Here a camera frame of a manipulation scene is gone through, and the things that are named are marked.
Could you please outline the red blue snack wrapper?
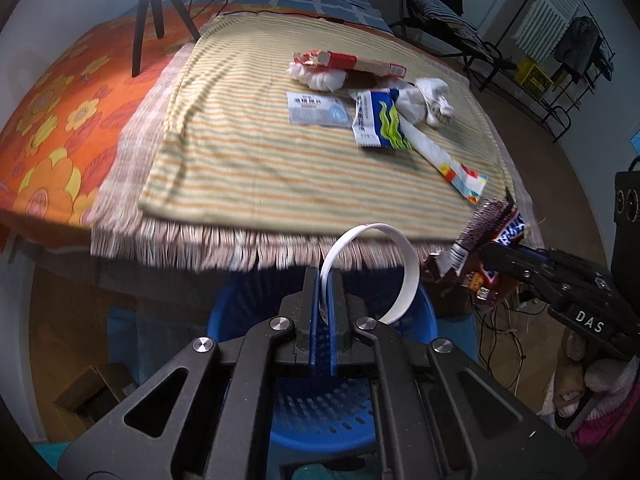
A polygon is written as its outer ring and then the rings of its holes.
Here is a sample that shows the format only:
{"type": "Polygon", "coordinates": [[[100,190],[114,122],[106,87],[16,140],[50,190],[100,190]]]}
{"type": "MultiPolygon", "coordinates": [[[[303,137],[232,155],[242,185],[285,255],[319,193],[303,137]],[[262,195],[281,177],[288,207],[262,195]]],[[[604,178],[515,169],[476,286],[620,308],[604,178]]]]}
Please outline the red blue snack wrapper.
{"type": "Polygon", "coordinates": [[[428,282],[459,286],[482,307],[492,307],[515,288],[517,281],[500,271],[506,250],[517,248],[528,225],[509,191],[480,202],[472,219],[452,245],[430,255],[422,266],[428,282]]]}

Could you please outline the white plastic bag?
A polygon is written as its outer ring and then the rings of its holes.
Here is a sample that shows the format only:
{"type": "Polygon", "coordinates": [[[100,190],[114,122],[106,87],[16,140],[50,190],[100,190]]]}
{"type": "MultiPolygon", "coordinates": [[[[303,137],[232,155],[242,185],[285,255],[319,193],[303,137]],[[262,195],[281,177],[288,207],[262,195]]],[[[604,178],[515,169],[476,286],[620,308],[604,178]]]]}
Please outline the white plastic bag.
{"type": "Polygon", "coordinates": [[[425,122],[439,128],[454,120],[454,107],[448,101],[449,86],[439,78],[416,78],[398,90],[396,107],[411,125],[425,122]]]}

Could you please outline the alcohol pad wipe packet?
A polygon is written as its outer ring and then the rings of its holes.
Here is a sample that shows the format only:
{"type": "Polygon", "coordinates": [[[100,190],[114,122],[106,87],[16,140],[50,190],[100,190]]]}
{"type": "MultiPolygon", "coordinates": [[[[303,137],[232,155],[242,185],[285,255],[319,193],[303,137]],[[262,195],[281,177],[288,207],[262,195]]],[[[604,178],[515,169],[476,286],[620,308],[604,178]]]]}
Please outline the alcohol pad wipe packet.
{"type": "Polygon", "coordinates": [[[334,96],[288,92],[286,100],[293,125],[346,128],[352,124],[347,107],[334,96]]]}

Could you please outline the red long cardboard box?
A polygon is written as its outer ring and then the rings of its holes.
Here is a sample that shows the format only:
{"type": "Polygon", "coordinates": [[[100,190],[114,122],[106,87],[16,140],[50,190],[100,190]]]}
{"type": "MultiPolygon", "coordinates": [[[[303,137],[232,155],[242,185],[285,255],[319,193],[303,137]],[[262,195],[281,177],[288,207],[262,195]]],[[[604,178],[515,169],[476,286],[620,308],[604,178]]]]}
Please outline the red long cardboard box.
{"type": "Polygon", "coordinates": [[[357,55],[326,50],[295,53],[295,63],[314,70],[344,70],[345,72],[369,73],[378,77],[404,78],[407,69],[403,65],[360,58],[357,55]]]}

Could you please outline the blue plastic laundry basket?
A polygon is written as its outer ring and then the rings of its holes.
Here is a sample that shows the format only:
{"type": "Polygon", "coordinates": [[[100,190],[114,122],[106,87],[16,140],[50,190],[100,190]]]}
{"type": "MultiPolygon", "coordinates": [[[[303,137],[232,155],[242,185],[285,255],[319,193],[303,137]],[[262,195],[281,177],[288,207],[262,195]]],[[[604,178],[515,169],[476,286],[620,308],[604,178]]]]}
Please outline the blue plastic laundry basket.
{"type": "MultiPolygon", "coordinates": [[[[231,273],[209,315],[206,335],[217,342],[245,336],[255,324],[279,313],[282,300],[301,292],[305,270],[267,269],[231,273]]],[[[343,274],[345,292],[364,301],[372,318],[382,318],[395,300],[404,268],[350,271],[343,274]]],[[[320,316],[318,296],[311,300],[311,367],[303,378],[283,379],[277,386],[271,441],[311,453],[341,453],[375,442],[370,386],[364,378],[331,374],[329,327],[320,316]]],[[[436,316],[422,286],[393,328],[406,339],[427,344],[438,337],[436,316]]]]}

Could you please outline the long white colourful wrapper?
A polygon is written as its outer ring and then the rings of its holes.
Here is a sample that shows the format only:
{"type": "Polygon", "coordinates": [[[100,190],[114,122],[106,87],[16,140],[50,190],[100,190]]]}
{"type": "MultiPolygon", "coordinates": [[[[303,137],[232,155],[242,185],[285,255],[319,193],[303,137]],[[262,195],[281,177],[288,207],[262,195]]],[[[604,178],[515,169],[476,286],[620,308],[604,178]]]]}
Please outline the long white colourful wrapper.
{"type": "Polygon", "coordinates": [[[425,133],[410,124],[404,116],[399,116],[400,128],[409,141],[427,162],[429,162],[468,202],[480,202],[487,177],[479,174],[462,162],[458,162],[432,141],[425,133]]]}

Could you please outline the yellow box on rack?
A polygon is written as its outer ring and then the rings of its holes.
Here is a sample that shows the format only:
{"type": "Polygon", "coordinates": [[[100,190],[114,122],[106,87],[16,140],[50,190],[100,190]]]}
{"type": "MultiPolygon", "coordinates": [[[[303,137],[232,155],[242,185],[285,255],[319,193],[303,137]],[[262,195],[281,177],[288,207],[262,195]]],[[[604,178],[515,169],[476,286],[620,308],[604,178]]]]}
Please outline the yellow box on rack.
{"type": "Polygon", "coordinates": [[[514,80],[536,101],[540,101],[553,84],[544,69],[529,56],[518,62],[518,70],[514,75],[514,80]]]}

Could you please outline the blue green snack wrapper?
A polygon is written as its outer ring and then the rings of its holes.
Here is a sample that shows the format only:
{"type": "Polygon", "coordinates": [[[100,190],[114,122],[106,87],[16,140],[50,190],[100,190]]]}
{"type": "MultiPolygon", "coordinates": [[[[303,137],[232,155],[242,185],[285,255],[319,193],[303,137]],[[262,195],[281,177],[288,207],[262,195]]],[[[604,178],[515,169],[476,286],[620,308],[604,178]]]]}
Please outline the blue green snack wrapper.
{"type": "Polygon", "coordinates": [[[355,101],[352,134],[360,148],[410,150],[411,144],[402,132],[395,88],[350,92],[355,101]]]}

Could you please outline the black metal clothes rack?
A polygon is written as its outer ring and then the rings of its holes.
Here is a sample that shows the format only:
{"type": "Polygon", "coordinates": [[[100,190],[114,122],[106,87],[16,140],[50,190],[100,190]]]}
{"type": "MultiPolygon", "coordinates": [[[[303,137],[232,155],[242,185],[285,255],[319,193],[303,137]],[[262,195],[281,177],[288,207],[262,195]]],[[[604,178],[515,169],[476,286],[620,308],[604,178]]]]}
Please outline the black metal clothes rack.
{"type": "Polygon", "coordinates": [[[469,59],[477,90],[507,99],[554,143],[572,128],[584,97],[614,75],[616,52],[585,0],[523,0],[485,47],[484,68],[469,59]]]}

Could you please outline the brown cardboard box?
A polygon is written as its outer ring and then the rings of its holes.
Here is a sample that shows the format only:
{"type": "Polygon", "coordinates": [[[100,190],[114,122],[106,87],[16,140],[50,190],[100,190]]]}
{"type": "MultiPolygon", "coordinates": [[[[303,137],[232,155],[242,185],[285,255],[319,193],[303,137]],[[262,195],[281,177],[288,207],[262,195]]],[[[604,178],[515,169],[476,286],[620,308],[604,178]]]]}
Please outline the brown cardboard box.
{"type": "Polygon", "coordinates": [[[91,365],[53,401],[75,432],[83,432],[134,392],[137,383],[122,363],[91,365]]]}

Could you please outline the striped yellow green blanket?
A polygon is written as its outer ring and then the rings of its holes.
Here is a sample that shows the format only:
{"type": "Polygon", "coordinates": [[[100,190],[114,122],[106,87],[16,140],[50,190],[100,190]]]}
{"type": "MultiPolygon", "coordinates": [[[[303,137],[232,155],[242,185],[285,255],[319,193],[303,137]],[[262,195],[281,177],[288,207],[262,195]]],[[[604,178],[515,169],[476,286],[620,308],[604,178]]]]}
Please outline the striped yellow green blanket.
{"type": "Polygon", "coordinates": [[[164,136],[140,195],[147,214],[255,232],[337,236],[384,222],[412,240],[453,240],[473,213],[413,150],[360,148],[349,128],[294,125],[286,70],[329,50],[397,63],[409,80],[446,81],[454,120],[425,134],[484,174],[485,194],[514,180],[468,82],[388,35],[290,14],[233,13],[210,21],[176,80],[164,136]]]}

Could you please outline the dark hanging garment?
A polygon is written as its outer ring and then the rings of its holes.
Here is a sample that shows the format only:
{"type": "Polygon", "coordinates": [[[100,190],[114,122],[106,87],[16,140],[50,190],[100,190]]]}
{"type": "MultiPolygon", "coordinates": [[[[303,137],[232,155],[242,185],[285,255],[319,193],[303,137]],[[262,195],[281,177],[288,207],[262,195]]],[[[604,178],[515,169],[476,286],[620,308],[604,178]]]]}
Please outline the dark hanging garment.
{"type": "Polygon", "coordinates": [[[588,16],[573,18],[554,48],[553,58],[560,64],[551,76],[555,84],[566,75],[577,84],[591,66],[600,70],[606,80],[612,80],[613,64],[602,49],[602,37],[596,22],[588,16]]]}

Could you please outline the black folding chair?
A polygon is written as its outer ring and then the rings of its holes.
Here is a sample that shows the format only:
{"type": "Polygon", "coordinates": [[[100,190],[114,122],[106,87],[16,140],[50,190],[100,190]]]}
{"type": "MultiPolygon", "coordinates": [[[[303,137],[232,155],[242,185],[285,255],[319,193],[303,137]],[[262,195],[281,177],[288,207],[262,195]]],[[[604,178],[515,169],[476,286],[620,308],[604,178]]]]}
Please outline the black folding chair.
{"type": "Polygon", "coordinates": [[[399,27],[400,36],[406,41],[408,29],[413,28],[448,44],[456,52],[438,57],[463,58],[465,73],[469,73],[475,60],[511,74],[518,68],[494,44],[480,38],[477,28],[463,17],[463,0],[399,0],[399,20],[388,27],[399,27]]]}

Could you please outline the striped towel on rack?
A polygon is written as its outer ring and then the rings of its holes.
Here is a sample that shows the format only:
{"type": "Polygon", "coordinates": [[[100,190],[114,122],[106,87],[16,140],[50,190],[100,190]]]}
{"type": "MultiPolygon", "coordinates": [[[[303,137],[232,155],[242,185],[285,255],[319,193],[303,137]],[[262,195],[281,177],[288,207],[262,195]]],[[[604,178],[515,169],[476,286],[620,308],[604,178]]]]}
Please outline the striped towel on rack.
{"type": "Polygon", "coordinates": [[[544,62],[581,4],[582,0],[534,0],[512,36],[515,45],[536,63],[544,62]]]}

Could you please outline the orange floral bed sheet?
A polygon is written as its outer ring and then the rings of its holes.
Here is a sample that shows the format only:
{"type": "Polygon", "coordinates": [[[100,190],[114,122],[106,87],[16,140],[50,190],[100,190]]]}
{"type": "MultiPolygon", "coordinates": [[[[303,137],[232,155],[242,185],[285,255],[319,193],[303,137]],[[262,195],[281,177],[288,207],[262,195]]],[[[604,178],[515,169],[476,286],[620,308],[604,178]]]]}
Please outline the orange floral bed sheet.
{"type": "MultiPolygon", "coordinates": [[[[221,62],[216,88],[224,102],[212,124],[228,127],[211,150],[199,150],[195,168],[215,190],[239,197],[224,223],[249,229],[333,233],[342,222],[326,212],[282,214],[278,201],[308,200],[322,185],[344,186],[367,164],[343,130],[295,127],[285,96],[295,84],[285,75],[297,52],[328,50],[360,58],[408,63],[412,53],[391,36],[325,18],[269,12],[235,4],[211,8],[198,24],[221,62]]],[[[89,212],[113,167],[122,129],[137,113],[176,53],[189,44],[174,11],[157,39],[145,27],[142,71],[131,76],[134,21],[129,16],[96,25],[40,77],[1,133],[1,222],[49,249],[86,247],[89,212]]]]}

